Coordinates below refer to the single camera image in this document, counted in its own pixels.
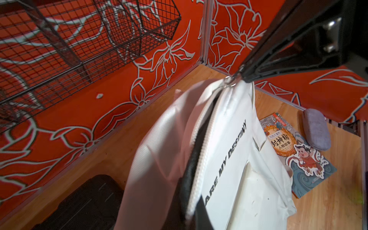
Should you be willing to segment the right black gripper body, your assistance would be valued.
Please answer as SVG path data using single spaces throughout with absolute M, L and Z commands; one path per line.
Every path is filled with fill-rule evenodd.
M 240 75 L 249 83 L 341 66 L 368 77 L 367 1 L 285 1 Z

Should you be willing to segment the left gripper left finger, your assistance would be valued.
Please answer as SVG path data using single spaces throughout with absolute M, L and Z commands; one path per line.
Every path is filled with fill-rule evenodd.
M 162 230 L 186 230 L 187 189 L 180 178 Z

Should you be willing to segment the white backpack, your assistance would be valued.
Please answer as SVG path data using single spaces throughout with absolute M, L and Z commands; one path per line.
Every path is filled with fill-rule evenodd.
M 296 213 L 253 83 L 205 80 L 166 109 L 137 149 L 115 229 L 161 230 L 180 178 L 186 230 L 201 197 L 214 230 L 284 230 Z

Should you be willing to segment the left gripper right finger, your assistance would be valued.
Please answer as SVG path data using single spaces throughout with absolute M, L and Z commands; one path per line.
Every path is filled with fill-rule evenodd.
M 196 205 L 195 214 L 192 220 L 193 230 L 214 230 L 209 220 L 209 216 L 203 201 L 203 197 L 200 198 Z

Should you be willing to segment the blue mythology picture book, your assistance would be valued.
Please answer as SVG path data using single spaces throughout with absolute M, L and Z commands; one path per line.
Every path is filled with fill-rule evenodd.
M 292 192 L 301 198 L 337 169 L 280 114 L 260 120 L 265 135 L 281 162 L 292 170 Z

